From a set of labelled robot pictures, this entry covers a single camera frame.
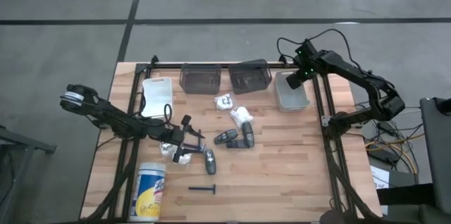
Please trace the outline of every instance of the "disinfecting wipes container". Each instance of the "disinfecting wipes container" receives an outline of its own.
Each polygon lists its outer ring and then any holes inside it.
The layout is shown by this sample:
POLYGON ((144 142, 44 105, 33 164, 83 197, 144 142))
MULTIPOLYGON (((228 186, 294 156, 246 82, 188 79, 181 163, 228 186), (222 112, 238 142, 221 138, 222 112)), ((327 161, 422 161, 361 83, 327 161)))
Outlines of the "disinfecting wipes container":
POLYGON ((161 211, 166 166, 161 163, 141 163, 129 220, 157 221, 161 211))

